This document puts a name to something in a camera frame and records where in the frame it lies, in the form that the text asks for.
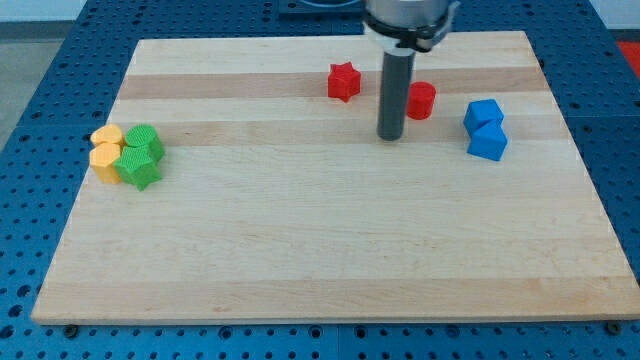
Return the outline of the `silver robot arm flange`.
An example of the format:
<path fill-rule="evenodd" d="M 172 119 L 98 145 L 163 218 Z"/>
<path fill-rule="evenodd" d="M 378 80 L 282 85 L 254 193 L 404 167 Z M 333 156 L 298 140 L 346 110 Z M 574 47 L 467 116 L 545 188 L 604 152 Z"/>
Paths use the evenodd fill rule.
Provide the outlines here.
<path fill-rule="evenodd" d="M 365 33 L 393 56 L 427 53 L 451 31 L 459 6 L 452 0 L 368 0 Z"/>

